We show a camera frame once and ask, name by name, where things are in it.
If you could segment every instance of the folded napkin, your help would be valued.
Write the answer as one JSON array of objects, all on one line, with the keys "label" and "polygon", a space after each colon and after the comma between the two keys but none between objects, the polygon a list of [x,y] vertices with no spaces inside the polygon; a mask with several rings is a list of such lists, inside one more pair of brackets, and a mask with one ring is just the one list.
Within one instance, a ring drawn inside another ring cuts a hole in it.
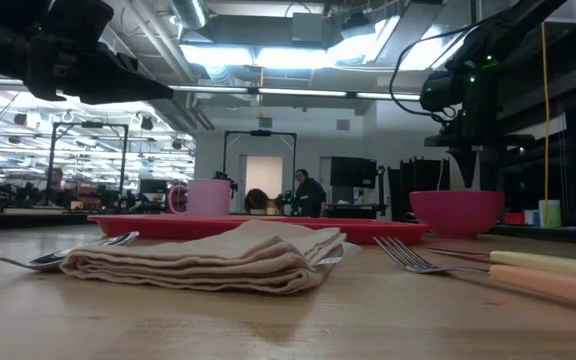
[{"label": "folded napkin", "polygon": [[251,220],[223,234],[183,243],[84,246],[72,251],[61,269],[80,279],[123,284],[289,294],[321,284],[333,266],[317,263],[340,257],[345,239],[339,228],[311,230]]}]

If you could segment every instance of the spoon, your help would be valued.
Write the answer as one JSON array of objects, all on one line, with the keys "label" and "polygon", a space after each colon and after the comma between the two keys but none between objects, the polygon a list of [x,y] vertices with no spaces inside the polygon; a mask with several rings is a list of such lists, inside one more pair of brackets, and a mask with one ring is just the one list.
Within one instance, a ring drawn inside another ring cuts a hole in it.
[{"label": "spoon", "polygon": [[[133,240],[135,240],[139,236],[138,231],[133,231],[129,233],[125,233],[123,235],[111,237],[111,238],[102,238],[102,240],[94,242],[93,244],[97,245],[128,245]],[[0,261],[7,262],[9,264],[21,266],[26,269],[42,271],[42,272],[49,272],[55,271],[59,269],[59,265],[61,262],[68,256],[68,254],[73,251],[74,249],[78,248],[73,247],[65,250],[55,251],[54,253],[44,255],[42,257],[38,257],[34,260],[30,260],[27,263],[21,263],[19,261],[0,257]]]}]

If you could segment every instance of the wooden table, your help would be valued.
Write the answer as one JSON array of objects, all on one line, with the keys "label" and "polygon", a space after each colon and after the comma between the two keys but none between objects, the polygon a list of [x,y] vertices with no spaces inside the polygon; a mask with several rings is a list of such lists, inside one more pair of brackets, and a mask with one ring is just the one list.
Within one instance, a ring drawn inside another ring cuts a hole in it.
[{"label": "wooden table", "polygon": [[[31,259],[98,235],[95,226],[0,231],[0,255]],[[573,244],[501,236],[426,244],[576,257]],[[576,359],[576,307],[483,274],[404,272],[376,247],[342,261],[319,289],[287,297],[116,285],[0,263],[0,359]]]}]

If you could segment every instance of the knife handle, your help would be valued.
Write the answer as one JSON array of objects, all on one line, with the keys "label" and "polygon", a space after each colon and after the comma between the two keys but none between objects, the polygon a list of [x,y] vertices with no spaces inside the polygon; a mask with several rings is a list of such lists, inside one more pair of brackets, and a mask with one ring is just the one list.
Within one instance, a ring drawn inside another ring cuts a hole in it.
[{"label": "knife handle", "polygon": [[576,259],[512,251],[493,251],[490,253],[490,260],[495,263],[528,269],[576,275]]},{"label": "knife handle", "polygon": [[576,303],[576,276],[508,265],[490,267],[490,277],[510,285]]}]

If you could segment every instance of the red tray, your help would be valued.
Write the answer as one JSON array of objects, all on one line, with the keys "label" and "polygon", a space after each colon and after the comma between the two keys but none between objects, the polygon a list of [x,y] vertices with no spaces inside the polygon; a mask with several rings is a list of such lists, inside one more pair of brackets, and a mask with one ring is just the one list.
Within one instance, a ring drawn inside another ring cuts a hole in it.
[{"label": "red tray", "polygon": [[417,244],[429,230],[425,225],[396,223],[364,219],[312,219],[299,217],[271,216],[224,216],[196,218],[179,215],[94,215],[108,236],[117,236],[129,231],[139,231],[141,236],[153,239],[195,240],[221,234],[251,220],[278,221],[302,225],[317,230],[338,227],[355,244],[374,244],[374,236],[397,237],[405,244]]}]

